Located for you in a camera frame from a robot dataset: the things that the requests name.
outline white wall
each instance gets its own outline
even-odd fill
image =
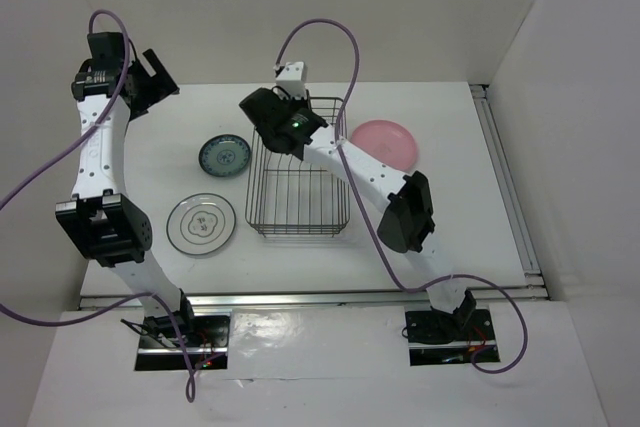
[[[89,0],[127,21],[134,39],[158,49],[181,83],[271,79],[286,34],[310,17],[354,30],[362,80],[488,82],[532,0]],[[348,78],[343,35],[309,29],[290,59],[311,62],[314,82]]]
[[[536,0],[490,89],[534,244],[612,426],[637,425],[640,0]]]
[[[70,83],[88,48],[84,0],[0,0],[0,195],[78,135]],[[0,214],[0,302],[54,317],[72,305],[86,262],[54,217],[74,159],[45,174]],[[2,425],[25,425],[54,331],[0,317]]]

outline plate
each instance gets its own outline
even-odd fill
[[[230,177],[242,172],[249,164],[251,148],[246,140],[233,134],[218,135],[200,149],[198,162],[207,174]]]
[[[413,135],[389,120],[359,125],[350,140],[376,160],[403,172],[409,171],[418,160],[418,145]]]
[[[224,197],[196,194],[176,205],[167,220],[167,237],[177,250],[205,255],[222,247],[236,227],[236,213]]]

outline metal frame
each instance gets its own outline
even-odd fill
[[[513,237],[516,241],[518,254],[520,255],[520,262],[522,262],[522,268],[525,272],[540,274],[540,266],[538,265],[538,259],[533,248],[533,243],[531,242],[531,237],[529,236],[529,230],[524,220],[524,215],[522,214],[520,202],[518,201],[511,171],[509,170],[509,164],[507,163],[507,157],[502,147],[502,141],[500,140],[500,134],[498,134],[493,112],[487,100],[487,90],[482,85],[470,85],[469,87],[476,111],[478,112],[478,118],[480,119],[480,126],[482,127],[482,132],[487,142],[487,148],[491,162],[493,163],[493,170],[496,173],[504,206],[507,210]]]
[[[549,294],[538,265],[529,231],[518,202],[513,180],[506,156],[500,141],[496,124],[487,101],[486,88],[481,85],[470,85],[471,94],[480,119],[480,125],[487,142],[489,155],[493,163],[496,178],[507,216],[511,224],[514,239],[525,273],[527,285],[509,287],[506,291],[516,300],[546,300]],[[504,301],[500,292],[488,288],[472,289],[478,304]],[[123,296],[82,297],[79,310],[96,310],[112,304]],[[368,292],[323,292],[323,293],[291,293],[291,294],[210,294],[189,296],[196,315],[212,313],[230,313],[234,308],[284,309],[314,306],[369,306],[369,305],[402,305],[411,310],[428,309],[429,298],[425,293],[406,294],[397,291]],[[138,301],[124,304],[121,308],[139,307]]]
[[[228,350],[229,350],[228,347],[214,347],[213,349],[210,347],[187,347],[187,354],[202,354],[202,353],[206,354],[211,351],[213,351],[214,354],[217,354],[217,353],[226,354]],[[182,354],[182,350],[178,348],[170,349],[168,347],[158,348],[158,349],[138,348],[138,355],[164,355],[164,354]]]

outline cable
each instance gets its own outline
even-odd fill
[[[482,277],[478,277],[477,275],[471,275],[471,274],[453,274],[453,275],[447,275],[444,277],[438,277],[437,279],[431,280],[430,282],[427,282],[419,287],[406,287],[404,284],[402,284],[402,282],[400,281],[400,279],[398,278],[398,276],[396,275],[396,273],[393,270],[393,267],[391,267],[391,264],[389,262],[389,259],[387,259],[387,256],[384,252],[384,250],[382,249],[382,244],[380,243],[380,240],[378,239],[378,236],[376,234],[376,230],[373,227],[372,223],[371,223],[371,219],[369,218],[369,215],[367,214],[367,210],[364,206],[364,203],[362,201],[362,197],[360,195],[360,192],[358,191],[358,186],[356,185],[355,182],[355,178],[353,177],[353,173],[351,172],[351,169],[349,167],[349,163],[347,161],[347,158],[344,154],[344,151],[342,149],[342,145],[340,143],[340,127],[342,126],[342,122],[344,119],[344,115],[345,115],[345,110],[347,107],[347,103],[349,102],[349,99],[351,98],[351,94],[353,92],[353,89],[356,85],[356,82],[358,80],[358,72],[360,71],[360,49],[358,47],[358,42],[356,41],[355,36],[353,35],[353,33],[347,28],[345,27],[343,24],[341,24],[340,22],[337,22],[335,20],[332,19],[325,19],[325,18],[316,18],[316,19],[309,19],[305,22],[302,22],[300,25],[298,25],[297,27],[295,27],[291,33],[287,36],[287,38],[285,39],[284,43],[282,44],[282,47],[280,48],[280,52],[278,52],[278,57],[276,59],[276,66],[280,65],[280,62],[282,61],[282,57],[284,56],[285,51],[287,50],[287,47],[289,46],[289,43],[291,42],[291,40],[293,39],[293,37],[304,27],[311,25],[311,24],[328,24],[328,25],[332,25],[334,27],[337,27],[338,29],[342,30],[342,32],[344,32],[346,34],[346,36],[349,38],[349,40],[351,41],[351,44],[353,46],[353,53],[354,53],[354,65],[353,65],[353,74],[351,75],[351,81],[349,82],[349,87],[347,88],[347,92],[344,96],[344,100],[342,101],[342,105],[340,106],[340,109],[338,110],[338,115],[336,117],[336,126],[335,126],[335,142],[336,142],[336,147],[338,150],[338,153],[340,154],[340,159],[342,160],[342,165],[344,166],[344,170],[345,173],[347,174],[347,179],[349,180],[349,185],[351,186],[351,190],[353,191],[353,196],[356,199],[356,204],[358,204],[358,209],[360,210],[360,213],[362,214],[362,218],[364,220],[365,225],[367,226],[367,230],[369,231],[369,235],[371,236],[371,240],[373,241],[373,245],[375,246],[376,250],[378,251],[378,254],[380,255],[380,259],[382,260],[382,263],[385,266],[385,269],[387,270],[387,273],[389,274],[389,277],[391,277],[391,280],[393,281],[393,283],[402,291],[413,294],[413,293],[417,293],[417,292],[423,292],[426,289],[428,289],[429,287],[432,287],[436,284],[439,284],[440,282],[445,282],[447,280],[451,280],[451,279],[471,279],[471,280],[475,280],[477,282],[481,282],[483,284],[487,284],[491,287],[493,287],[494,289],[498,290],[504,297],[505,299],[507,299],[509,301],[509,303],[511,304],[511,306],[513,307],[513,309],[515,310],[516,314],[518,315],[518,319],[520,320],[520,324],[522,325],[522,348],[520,349],[520,352],[518,353],[518,355],[516,356],[515,360],[513,362],[511,362],[510,364],[508,364],[505,367],[502,367],[500,369],[496,369],[496,370],[488,370],[485,369],[484,367],[479,366],[475,359],[477,357],[477,355],[482,352],[482,350],[477,350],[475,351],[472,355],[471,355],[471,363],[472,365],[478,369],[480,372],[484,372],[485,374],[501,374],[503,372],[507,372],[509,370],[511,370],[513,367],[515,367],[516,365],[518,365],[518,363],[522,360],[522,358],[524,357],[524,354],[527,351],[527,347],[529,345],[529,331],[527,329],[527,324],[524,320],[524,317],[522,315],[522,312],[520,311],[520,308],[516,305],[515,301],[513,300],[513,298],[511,298],[511,296],[502,288],[499,287],[498,285],[494,284],[493,282],[487,280],[487,279],[483,279]]]
[[[200,362],[204,360],[206,355],[205,349],[207,348],[207,337],[202,332],[196,332],[202,338],[202,354],[200,355]]]
[[[284,90],[282,87],[280,87],[279,85],[274,85],[273,87],[271,87],[271,91],[275,92],[276,90],[279,90],[280,92],[282,92],[284,95],[287,96],[287,99],[291,98],[291,94],[289,92],[287,92],[286,90]]]
[[[138,51],[136,50],[136,44],[133,43],[133,40],[129,39],[129,44],[131,45],[131,50],[133,50],[133,58],[137,62],[138,61]]]
[[[127,33],[127,29],[126,29],[124,23],[122,22],[122,20],[120,20],[120,18],[116,14],[114,14],[113,12],[111,12],[109,10],[99,9],[99,10],[96,10],[93,14],[91,14],[91,17],[89,18],[89,33],[90,34],[93,33],[93,24],[95,22],[96,17],[98,17],[99,15],[107,15],[107,16],[111,17],[118,24],[118,27],[120,27],[120,31],[122,32],[122,37],[124,38],[124,44],[125,45],[129,45],[130,44],[129,34]],[[116,84],[115,90],[114,90],[113,94],[111,95],[111,98],[107,102],[107,105],[105,106],[104,110],[102,111],[100,116],[97,118],[96,122],[91,127],[89,127],[89,129],[87,129],[87,131],[82,136],[80,136],[75,142],[73,142],[69,147],[67,147],[65,150],[60,152],[58,155],[56,155],[54,158],[52,158],[48,162],[46,162],[44,165],[42,165],[40,168],[35,170],[33,173],[29,174],[11,192],[9,192],[2,199],[2,201],[0,202],[0,211],[2,211],[7,206],[7,204],[9,202],[11,202],[11,200],[16,195],[18,195],[27,185],[29,185],[31,182],[33,182],[35,179],[37,179],[44,172],[49,170],[51,167],[56,165],[62,159],[67,157],[69,154],[71,154],[71,152],[73,152],[78,147],[80,147],[82,144],[84,144],[84,142],[87,139],[89,139],[96,132],[96,130],[98,128],[100,128],[102,122],[109,115],[109,112],[113,108],[118,96],[120,95],[120,91],[122,90],[122,87],[124,86],[124,83],[126,81],[127,73],[128,73],[128,70],[129,70],[129,61],[130,61],[130,50],[128,48],[126,48],[125,51],[124,51],[124,60],[123,61],[124,61],[124,66],[122,68],[122,72],[120,72],[120,77],[118,78],[118,82]],[[87,316],[80,317],[78,319],[65,320],[65,321],[53,322],[53,321],[46,321],[46,320],[31,319],[29,317],[25,317],[24,315],[18,314],[17,312],[14,312],[13,310],[9,309],[8,307],[6,307],[5,305],[3,305],[1,303],[0,303],[0,313],[3,313],[4,315],[6,315],[6,316],[18,321],[18,322],[22,322],[23,324],[34,325],[34,326],[37,326],[37,327],[66,327],[66,326],[69,326],[69,325],[76,325],[76,324],[80,324],[82,322],[86,322],[86,321],[91,320],[91,319],[95,319],[96,317],[99,317],[100,315],[106,314],[107,312],[109,312],[109,311],[111,311],[111,310],[113,310],[113,309],[115,309],[117,307],[120,307],[121,305],[126,304],[127,302],[130,302],[130,301],[135,300],[135,299],[140,299],[142,297],[151,297],[151,298],[153,298],[167,312],[167,316],[169,317],[169,321],[171,322],[171,326],[173,327],[173,330],[176,333],[176,338],[178,340],[178,344],[180,346],[180,350],[182,351],[182,356],[184,358],[185,365],[186,365],[187,370],[189,372],[189,379],[187,380],[187,385],[185,387],[185,393],[186,393],[186,396],[187,396],[187,400],[189,402],[193,402],[195,400],[195,396],[196,396],[195,375],[196,375],[196,372],[197,372],[198,368],[201,368],[202,365],[196,364],[196,367],[194,368],[194,366],[191,364],[191,360],[189,359],[189,355],[187,353],[187,346],[185,345],[184,340],[182,338],[182,334],[180,332],[180,327],[178,326],[178,322],[176,321],[176,318],[173,315],[173,312],[171,312],[171,308],[167,305],[167,303],[164,300],[162,300],[156,294],[153,294],[153,293],[150,293],[150,292],[143,292],[143,293],[139,293],[139,294],[133,294],[133,295],[125,297],[124,299],[121,299],[121,300],[119,300],[117,302],[114,302],[110,306],[105,307],[103,309],[100,309],[100,310],[98,310],[98,311],[96,311],[96,312],[94,312],[92,314],[87,315]]]
[[[196,366],[195,366],[196,371],[197,371],[197,372],[199,372],[199,371],[202,369],[202,366],[203,366],[203,365],[206,365],[206,364],[208,364],[209,362],[211,362],[212,360],[215,360],[215,359],[217,359],[218,357],[223,357],[223,356],[224,356],[224,353],[223,353],[223,352],[217,352],[217,353],[215,353],[215,354],[213,354],[213,355],[210,355],[209,357],[207,357],[207,358],[206,358],[206,359],[204,359],[203,361],[198,362],[198,363],[196,364]]]
[[[487,345],[487,336],[484,335],[484,333],[477,328],[475,325],[473,326],[473,330],[476,331],[476,333],[480,336],[480,339],[482,340],[482,344],[480,345],[471,345],[471,332],[469,332],[469,343],[467,345],[467,347],[469,347],[469,352],[475,352],[476,350],[485,350],[485,345]]]
[[[129,322],[127,319],[120,319],[120,323],[126,325],[127,327],[129,327],[133,332],[138,334],[140,337],[149,337],[150,339],[155,340],[161,346],[167,348],[167,345],[165,345],[165,343],[162,341],[162,339],[160,337],[158,337],[157,335],[155,335],[153,332],[151,332],[147,327],[145,327],[144,324],[137,324],[135,322]],[[171,347],[169,347],[169,348],[174,349],[175,347],[176,346],[172,344]]]
[[[113,12],[111,12],[109,10],[99,9],[99,10],[96,10],[93,14],[91,14],[91,17],[89,18],[89,33],[90,34],[93,33],[93,23],[95,22],[96,17],[98,17],[101,14],[104,14],[104,15],[107,15],[107,16],[111,17],[116,22],[116,24],[118,24],[118,27],[120,27],[120,31],[122,32],[122,37],[124,38],[124,44],[128,45],[129,44],[129,34],[127,33],[127,29],[124,26],[124,23],[122,22],[122,20],[120,20],[120,18],[116,14],[114,14]],[[31,182],[36,180],[40,175],[42,175],[44,172],[46,172],[51,167],[53,167],[58,162],[60,162],[62,159],[67,157],[69,154],[71,154],[71,152],[76,150],[82,144],[84,144],[86,142],[86,140],[89,137],[91,137],[95,133],[96,130],[98,130],[98,128],[100,127],[100,125],[102,124],[104,119],[107,117],[107,115],[109,115],[109,112],[111,112],[111,109],[113,108],[113,105],[116,103],[116,100],[118,99],[118,95],[120,95],[120,91],[122,90],[122,87],[124,86],[124,83],[125,83],[125,81],[127,79],[127,72],[129,70],[129,60],[130,60],[129,49],[124,49],[124,66],[122,68],[122,72],[120,73],[120,77],[118,78],[118,83],[116,84],[116,88],[115,88],[115,90],[113,92],[113,95],[111,96],[111,98],[107,102],[107,105],[105,106],[105,109],[102,111],[102,114],[100,114],[100,116],[98,117],[96,122],[91,127],[89,127],[87,129],[87,131],[84,134],[82,134],[69,147],[67,147],[65,150],[60,152],[53,159],[51,159],[48,162],[46,162],[39,169],[36,169],[33,173],[29,174],[11,192],[9,192],[2,199],[2,201],[0,201],[0,211],[2,209],[4,209],[9,202],[11,202],[11,199],[13,199],[20,192],[22,192],[22,190],[27,185],[29,185]]]

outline blue and white plate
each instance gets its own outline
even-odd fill
[[[214,177],[231,177],[249,164],[251,149],[246,140],[232,134],[219,135],[207,141],[198,154],[200,167]]]

